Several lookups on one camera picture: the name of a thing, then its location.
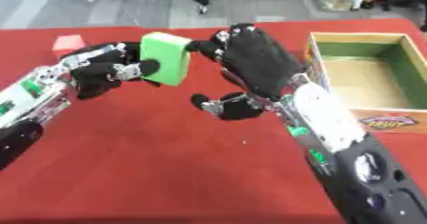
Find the colorful logo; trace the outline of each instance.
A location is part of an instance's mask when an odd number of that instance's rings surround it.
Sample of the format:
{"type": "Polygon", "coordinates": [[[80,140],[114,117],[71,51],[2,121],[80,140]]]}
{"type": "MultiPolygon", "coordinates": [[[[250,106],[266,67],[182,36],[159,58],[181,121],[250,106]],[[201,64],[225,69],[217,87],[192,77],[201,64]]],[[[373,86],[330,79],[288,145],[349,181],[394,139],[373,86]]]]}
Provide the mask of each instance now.
{"type": "Polygon", "coordinates": [[[413,118],[406,116],[375,116],[361,119],[360,122],[380,131],[411,126],[418,123],[413,118]]]}

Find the table surface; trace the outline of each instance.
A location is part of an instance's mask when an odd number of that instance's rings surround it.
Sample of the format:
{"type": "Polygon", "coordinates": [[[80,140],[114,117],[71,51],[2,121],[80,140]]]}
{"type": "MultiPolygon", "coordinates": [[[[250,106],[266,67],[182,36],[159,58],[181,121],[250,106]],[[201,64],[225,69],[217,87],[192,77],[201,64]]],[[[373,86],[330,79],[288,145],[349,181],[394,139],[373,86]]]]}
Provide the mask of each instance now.
{"type": "MultiPolygon", "coordinates": [[[[310,31],[407,33],[403,19],[257,24],[302,58],[310,31]]],[[[87,44],[134,41],[151,31],[87,28],[0,31],[0,89],[36,66],[54,64],[59,35],[87,44]]],[[[195,39],[216,30],[167,30],[195,39]]],[[[8,223],[342,223],[278,119],[223,122],[194,109],[195,92],[238,91],[200,55],[179,88],[128,83],[77,102],[0,173],[0,220],[8,223]]],[[[378,137],[427,190],[427,135],[378,137]]]]}

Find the green foam cube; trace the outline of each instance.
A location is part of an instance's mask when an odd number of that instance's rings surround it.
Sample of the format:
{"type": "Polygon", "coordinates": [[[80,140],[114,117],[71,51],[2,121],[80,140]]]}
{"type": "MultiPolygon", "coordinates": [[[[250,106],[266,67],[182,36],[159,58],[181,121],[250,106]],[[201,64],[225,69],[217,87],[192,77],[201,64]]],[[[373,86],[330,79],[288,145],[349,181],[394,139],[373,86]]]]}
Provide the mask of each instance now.
{"type": "Polygon", "coordinates": [[[158,72],[143,76],[167,85],[178,86],[187,76],[191,55],[186,51],[191,39],[163,32],[153,32],[141,38],[141,61],[154,59],[160,62],[158,72]]]}

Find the wooden box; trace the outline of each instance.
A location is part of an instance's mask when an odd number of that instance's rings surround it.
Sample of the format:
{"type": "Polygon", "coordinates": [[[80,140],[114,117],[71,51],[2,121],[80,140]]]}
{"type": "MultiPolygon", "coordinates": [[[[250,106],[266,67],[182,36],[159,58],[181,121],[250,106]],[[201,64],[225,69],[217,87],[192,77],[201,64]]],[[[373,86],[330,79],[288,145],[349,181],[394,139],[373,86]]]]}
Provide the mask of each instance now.
{"type": "Polygon", "coordinates": [[[312,32],[306,63],[367,130],[427,132],[427,65],[406,34],[312,32]]]}

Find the red block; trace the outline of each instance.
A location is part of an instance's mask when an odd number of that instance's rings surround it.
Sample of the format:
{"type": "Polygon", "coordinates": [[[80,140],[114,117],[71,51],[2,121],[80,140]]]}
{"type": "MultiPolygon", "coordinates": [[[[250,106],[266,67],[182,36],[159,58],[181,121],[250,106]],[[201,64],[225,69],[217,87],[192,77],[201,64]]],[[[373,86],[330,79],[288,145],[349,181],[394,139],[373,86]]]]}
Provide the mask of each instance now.
{"type": "Polygon", "coordinates": [[[85,41],[80,35],[59,36],[53,44],[53,54],[57,60],[62,56],[86,47],[85,41]]]}

